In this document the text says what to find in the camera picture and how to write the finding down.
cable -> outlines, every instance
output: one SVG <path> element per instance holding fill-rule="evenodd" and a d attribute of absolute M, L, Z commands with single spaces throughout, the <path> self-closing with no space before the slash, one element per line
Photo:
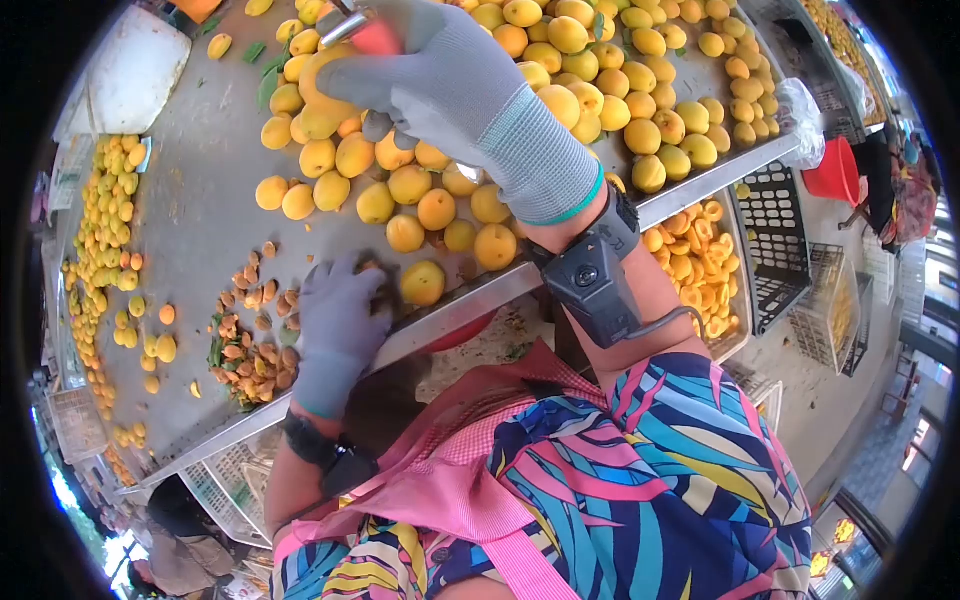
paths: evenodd
<path fill-rule="evenodd" d="M 706 330 L 704 329 L 704 320 L 703 318 L 701 318 L 700 313 L 695 308 L 692 308 L 690 306 L 678 306 L 677 308 L 674 308 L 673 310 L 663 315 L 656 321 L 648 324 L 645 327 L 641 327 L 637 331 L 631 333 L 630 335 L 627 336 L 626 339 L 635 340 L 636 338 L 641 338 L 645 335 L 653 333 L 657 329 L 660 329 L 664 325 L 670 323 L 677 317 L 681 316 L 683 313 L 690 313 L 691 315 L 693 315 L 693 318 L 697 320 L 697 323 L 700 324 L 700 338 L 703 339 L 704 333 L 706 333 Z"/>

chair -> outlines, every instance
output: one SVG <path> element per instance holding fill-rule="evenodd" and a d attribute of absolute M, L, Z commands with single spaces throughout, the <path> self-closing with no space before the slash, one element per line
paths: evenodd
<path fill-rule="evenodd" d="M 883 402 L 880 404 L 880 410 L 884 413 L 890 415 L 891 420 L 894 423 L 899 423 L 903 420 L 903 416 L 906 414 L 906 407 L 910 401 L 910 392 L 913 389 L 913 386 L 920 383 L 920 376 L 917 375 L 917 363 L 911 361 L 910 371 L 908 373 L 900 372 L 900 362 L 903 360 L 903 356 L 900 357 L 897 361 L 897 374 L 906 375 L 906 385 L 903 386 L 903 393 L 899 396 L 894 396 L 889 392 L 883 396 Z M 892 410 L 887 409 L 887 398 L 892 398 L 895 403 Z"/>

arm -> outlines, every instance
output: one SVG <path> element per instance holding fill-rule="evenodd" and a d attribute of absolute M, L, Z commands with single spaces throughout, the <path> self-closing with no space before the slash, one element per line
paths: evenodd
<path fill-rule="evenodd" d="M 383 345 L 392 322 L 390 314 L 371 315 L 371 298 L 386 275 L 379 269 L 355 275 L 357 260 L 357 253 L 350 253 L 333 264 L 318 265 L 300 290 L 303 359 L 290 412 L 309 420 L 330 440 L 340 437 L 350 390 Z M 275 546 L 289 532 L 294 516 L 324 500 L 323 478 L 320 467 L 298 456 L 284 435 L 267 483 L 264 511 Z M 302 517 L 316 520 L 334 508 L 326 502 Z"/>
<path fill-rule="evenodd" d="M 422 139 L 447 156 L 484 168 L 530 239 L 554 253 L 566 248 L 607 201 L 599 162 L 554 118 L 513 60 L 468 14 L 421 0 L 374 4 L 402 30 L 406 55 L 334 60 L 320 71 L 317 88 L 369 108 L 364 135 L 370 141 L 386 134 L 393 118 L 403 133 L 395 136 L 397 145 Z M 398 25 L 404 22 L 418 26 L 405 31 Z M 569 90 L 565 93 L 573 97 Z M 598 179 L 604 183 L 599 192 Z M 642 245 L 622 265 L 646 323 L 680 306 L 667 275 Z M 607 384 L 658 352 L 707 352 L 693 339 L 688 319 L 608 350 L 596 347 L 576 323 L 574 327 Z"/>
<path fill-rule="evenodd" d="M 294 399 L 290 402 L 290 412 L 308 419 L 317 431 L 326 437 L 336 439 L 344 430 L 340 420 L 324 419 L 311 414 Z M 276 450 L 274 466 L 267 482 L 267 494 L 264 506 L 264 518 L 267 521 L 267 535 L 274 546 L 290 531 L 291 515 L 316 504 L 321 498 L 320 485 L 324 474 L 320 468 L 297 456 L 287 443 L 286 436 L 280 440 Z M 318 520 L 332 510 L 330 506 L 320 506 L 302 518 Z"/>
<path fill-rule="evenodd" d="M 596 200 L 575 217 L 561 224 L 537 227 L 521 222 L 520 225 L 534 242 L 552 253 L 561 252 L 600 214 L 607 202 L 607 193 L 608 188 L 604 186 Z M 637 244 L 634 251 L 620 264 L 645 323 L 653 322 L 681 305 L 670 278 L 642 243 Z M 619 342 L 612 348 L 602 349 L 590 340 L 569 312 L 567 317 L 600 381 L 601 389 L 605 391 L 612 388 L 616 378 L 624 371 L 661 352 L 690 352 L 710 358 L 707 346 L 696 336 L 689 319 L 686 318 L 677 318 L 637 340 Z"/>

floor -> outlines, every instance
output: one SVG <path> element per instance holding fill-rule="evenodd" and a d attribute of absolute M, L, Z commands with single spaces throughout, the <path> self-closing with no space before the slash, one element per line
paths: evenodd
<path fill-rule="evenodd" d="M 804 226 L 810 242 L 841 245 L 855 268 L 863 264 L 863 222 L 838 231 L 852 210 L 843 203 L 809 196 L 801 190 Z M 882 396 L 891 345 L 899 319 L 893 305 L 875 301 L 867 354 L 853 378 L 802 356 L 791 343 L 793 329 L 783 319 L 761 338 L 752 338 L 734 360 L 773 380 L 782 380 L 780 441 L 805 486 L 815 499 L 827 490 L 849 463 L 856 442 L 876 412 Z M 527 296 L 500 309 L 493 323 L 463 346 L 435 355 L 433 372 L 418 388 L 418 400 L 429 402 L 469 369 L 517 360 L 538 336 L 553 347 L 553 326 L 543 323 L 536 301 Z"/>

hand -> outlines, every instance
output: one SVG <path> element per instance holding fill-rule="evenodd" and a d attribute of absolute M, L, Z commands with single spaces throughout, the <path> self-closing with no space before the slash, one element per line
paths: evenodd
<path fill-rule="evenodd" d="M 303 359 L 294 400 L 311 414 L 338 420 L 393 322 L 389 313 L 370 314 L 370 302 L 387 276 L 379 269 L 358 275 L 356 252 L 324 262 L 300 288 Z"/>
<path fill-rule="evenodd" d="M 323 93 L 369 108 L 364 134 L 397 144 L 421 139 L 502 188 L 501 200 L 531 225 L 554 225 L 595 197 L 603 170 L 534 94 L 513 60 L 461 9 L 426 0 L 374 0 L 405 40 L 404 56 L 334 60 L 317 76 Z"/>

